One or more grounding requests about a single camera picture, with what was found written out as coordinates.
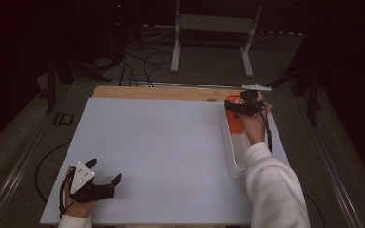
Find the black tripod stand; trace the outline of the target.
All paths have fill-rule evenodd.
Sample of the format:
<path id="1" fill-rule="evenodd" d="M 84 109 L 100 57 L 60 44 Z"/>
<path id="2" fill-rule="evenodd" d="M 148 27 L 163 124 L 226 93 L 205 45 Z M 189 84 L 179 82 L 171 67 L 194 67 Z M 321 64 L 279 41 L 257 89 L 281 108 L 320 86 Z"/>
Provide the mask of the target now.
<path id="1" fill-rule="evenodd" d="M 319 79 L 320 65 L 308 62 L 302 66 L 295 66 L 288 69 L 286 73 L 276 80 L 268 83 L 267 86 L 277 87 L 292 79 L 297 79 L 292 87 L 292 93 L 295 97 L 300 97 L 308 92 L 307 117 L 313 126 L 317 125 L 316 111 L 319 107 L 317 102 L 317 89 Z"/>

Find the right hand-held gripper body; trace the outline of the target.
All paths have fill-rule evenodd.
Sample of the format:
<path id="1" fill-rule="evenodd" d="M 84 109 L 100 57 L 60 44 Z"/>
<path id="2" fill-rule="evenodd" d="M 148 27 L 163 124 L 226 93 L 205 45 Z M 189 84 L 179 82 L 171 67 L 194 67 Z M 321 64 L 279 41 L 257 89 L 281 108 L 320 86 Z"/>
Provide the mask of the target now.
<path id="1" fill-rule="evenodd" d="M 243 105 L 244 114 L 254 116 L 261 113 L 264 109 L 262 91 L 271 91 L 271 87 L 266 87 L 258 84 L 243 85 L 243 91 L 240 93 L 241 102 Z"/>

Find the person's left hand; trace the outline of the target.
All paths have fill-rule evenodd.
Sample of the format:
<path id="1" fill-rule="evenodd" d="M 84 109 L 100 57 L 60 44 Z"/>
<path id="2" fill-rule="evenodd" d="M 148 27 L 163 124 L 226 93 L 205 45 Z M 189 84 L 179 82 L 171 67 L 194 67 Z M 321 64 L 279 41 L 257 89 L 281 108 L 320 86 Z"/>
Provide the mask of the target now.
<path id="1" fill-rule="evenodd" d="M 64 194 L 65 194 L 65 215 L 73 216 L 80 219 L 86 219 L 91 215 L 91 211 L 94 208 L 95 201 L 89 203 L 79 203 L 70 197 L 69 180 L 65 182 Z"/>

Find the metal floor rail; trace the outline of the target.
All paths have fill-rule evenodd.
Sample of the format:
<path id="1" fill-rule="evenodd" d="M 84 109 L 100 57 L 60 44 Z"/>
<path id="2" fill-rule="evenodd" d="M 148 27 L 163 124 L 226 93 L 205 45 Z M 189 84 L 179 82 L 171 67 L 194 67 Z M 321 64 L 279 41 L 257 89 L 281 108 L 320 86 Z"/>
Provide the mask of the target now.
<path id="1" fill-rule="evenodd" d="M 57 88 L 57 101 L 53 113 L 49 114 L 46 113 L 48 102 L 34 98 L 0 134 L 0 217 L 70 90 L 71 85 L 60 85 Z"/>
<path id="2" fill-rule="evenodd" d="M 176 88 L 207 88 L 207 89 L 233 89 L 241 90 L 242 87 L 239 86 L 224 86 L 224 85 L 191 85 L 191 84 L 175 84 L 175 83 L 147 83 L 147 82 L 137 82 L 128 83 L 121 82 L 119 86 L 144 86 L 144 87 L 176 87 Z"/>
<path id="3" fill-rule="evenodd" d="M 312 138 L 317 146 L 317 153 L 319 155 L 321 165 L 324 169 L 324 172 L 326 173 L 329 183 L 331 184 L 333 192 L 336 196 L 336 201 L 342 211 L 345 220 L 348 223 L 349 228 L 364 228 L 357 212 L 355 211 L 348 191 L 336 171 L 332 158 L 328 153 L 327 147 L 323 143 L 317 127 L 312 125 L 311 121 L 308 118 L 306 111 L 306 102 L 302 98 L 295 98 L 295 102 L 299 109 L 302 120 L 305 122 L 309 131 L 311 132 Z"/>

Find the white metal stand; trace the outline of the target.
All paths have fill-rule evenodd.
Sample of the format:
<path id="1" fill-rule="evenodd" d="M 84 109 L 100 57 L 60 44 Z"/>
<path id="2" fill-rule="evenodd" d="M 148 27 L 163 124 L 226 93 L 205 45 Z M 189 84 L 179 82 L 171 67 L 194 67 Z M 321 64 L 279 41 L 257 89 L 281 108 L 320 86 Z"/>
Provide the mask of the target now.
<path id="1" fill-rule="evenodd" d="M 175 2 L 175 24 L 174 24 L 174 47 L 171 58 L 171 72 L 179 71 L 180 62 L 180 31 L 212 31 L 212 32 L 230 32 L 247 34 L 248 39 L 244 46 L 240 48 L 240 55 L 246 77 L 253 77 L 254 72 L 249 57 L 249 50 L 255 37 L 259 18 L 263 9 L 262 4 L 257 5 L 256 13 L 253 18 L 236 18 L 223 16 L 208 16 L 184 14 L 180 12 L 181 0 Z"/>

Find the long white plastic tray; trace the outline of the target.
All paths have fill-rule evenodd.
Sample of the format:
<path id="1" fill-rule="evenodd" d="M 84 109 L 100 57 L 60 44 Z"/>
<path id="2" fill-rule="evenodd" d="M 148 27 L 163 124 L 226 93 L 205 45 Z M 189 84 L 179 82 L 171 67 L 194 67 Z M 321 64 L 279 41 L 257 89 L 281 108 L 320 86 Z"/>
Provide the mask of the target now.
<path id="1" fill-rule="evenodd" d="M 229 174 L 233 179 L 244 179 L 246 164 L 243 154 L 251 145 L 245 134 L 232 134 L 229 130 L 225 109 L 221 112 L 221 129 Z"/>

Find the orange phone case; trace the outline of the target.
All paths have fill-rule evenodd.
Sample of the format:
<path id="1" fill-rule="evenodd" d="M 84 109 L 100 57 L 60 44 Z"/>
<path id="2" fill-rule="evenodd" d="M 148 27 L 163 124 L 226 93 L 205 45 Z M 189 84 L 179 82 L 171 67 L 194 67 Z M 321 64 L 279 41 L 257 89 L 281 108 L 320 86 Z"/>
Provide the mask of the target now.
<path id="1" fill-rule="evenodd" d="M 227 100 L 232 103 L 239 103 L 240 96 L 238 94 L 235 95 L 228 95 Z M 225 111 L 226 118 L 229 125 L 229 130 L 232 134 L 241 134 L 244 132 L 244 128 L 242 122 L 239 117 L 232 111 L 226 110 Z"/>

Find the pale grey table mat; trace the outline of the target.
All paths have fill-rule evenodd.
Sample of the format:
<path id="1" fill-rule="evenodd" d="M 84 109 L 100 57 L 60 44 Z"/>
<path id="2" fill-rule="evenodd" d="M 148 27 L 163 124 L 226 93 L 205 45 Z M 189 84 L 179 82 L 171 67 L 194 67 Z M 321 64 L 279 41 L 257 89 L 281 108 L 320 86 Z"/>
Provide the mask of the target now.
<path id="1" fill-rule="evenodd" d="M 220 102 L 91 98 L 62 167 L 96 159 L 122 180 L 91 212 L 100 225 L 251 225 L 244 179 L 228 170 Z M 277 137 L 267 145 L 286 164 Z"/>

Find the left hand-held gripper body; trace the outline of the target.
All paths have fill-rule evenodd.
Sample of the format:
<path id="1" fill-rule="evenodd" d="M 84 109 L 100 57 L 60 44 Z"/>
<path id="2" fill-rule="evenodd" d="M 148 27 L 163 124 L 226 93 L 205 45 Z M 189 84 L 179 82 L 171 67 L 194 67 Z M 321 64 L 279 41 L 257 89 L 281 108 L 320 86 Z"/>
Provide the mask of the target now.
<path id="1" fill-rule="evenodd" d="M 110 184 L 96 185 L 93 183 L 95 172 L 78 163 L 73 172 L 70 186 L 70 197 L 79 203 L 89 203 L 114 197 L 114 188 Z"/>

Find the person's right hand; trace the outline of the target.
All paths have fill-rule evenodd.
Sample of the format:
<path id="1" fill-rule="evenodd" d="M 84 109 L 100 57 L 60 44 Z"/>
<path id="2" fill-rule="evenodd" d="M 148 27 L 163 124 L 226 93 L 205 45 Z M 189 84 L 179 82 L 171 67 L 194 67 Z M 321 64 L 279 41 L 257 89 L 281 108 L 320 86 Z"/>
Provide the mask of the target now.
<path id="1" fill-rule="evenodd" d="M 266 101 L 263 101 L 263 106 L 264 109 L 260 112 L 260 114 L 254 115 L 252 117 L 241 114 L 238 115 L 242 122 L 248 141 L 252 145 L 265 142 L 267 115 L 271 112 L 273 107 Z"/>

